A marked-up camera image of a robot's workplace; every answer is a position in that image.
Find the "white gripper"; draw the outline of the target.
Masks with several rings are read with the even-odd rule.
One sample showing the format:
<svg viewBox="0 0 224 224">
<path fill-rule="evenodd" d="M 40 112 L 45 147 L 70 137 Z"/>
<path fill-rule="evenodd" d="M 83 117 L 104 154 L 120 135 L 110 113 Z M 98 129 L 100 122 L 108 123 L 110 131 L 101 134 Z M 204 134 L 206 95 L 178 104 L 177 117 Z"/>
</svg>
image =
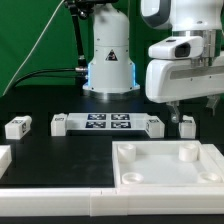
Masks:
<svg viewBox="0 0 224 224">
<path fill-rule="evenodd" d="M 167 103 L 171 121 L 180 120 L 179 100 L 208 96 L 206 109 L 215 115 L 224 93 L 224 52 L 209 67 L 191 67 L 190 60 L 152 60 L 146 72 L 145 93 L 150 101 Z"/>
</svg>

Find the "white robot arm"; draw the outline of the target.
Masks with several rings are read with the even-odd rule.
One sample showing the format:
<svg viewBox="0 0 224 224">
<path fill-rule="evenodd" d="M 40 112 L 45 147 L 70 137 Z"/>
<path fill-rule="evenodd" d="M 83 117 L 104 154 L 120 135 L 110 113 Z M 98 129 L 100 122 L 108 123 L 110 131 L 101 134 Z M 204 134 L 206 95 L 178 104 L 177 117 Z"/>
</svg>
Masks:
<svg viewBox="0 0 224 224">
<path fill-rule="evenodd" d="M 172 35 L 148 49 L 145 94 L 170 108 L 180 120 L 179 102 L 206 97 L 215 109 L 224 93 L 221 15 L 224 0 L 140 0 L 143 21 Z M 87 67 L 84 93 L 104 100 L 121 99 L 139 89 L 129 58 L 129 20 L 109 1 L 94 7 L 94 57 Z"/>
</svg>

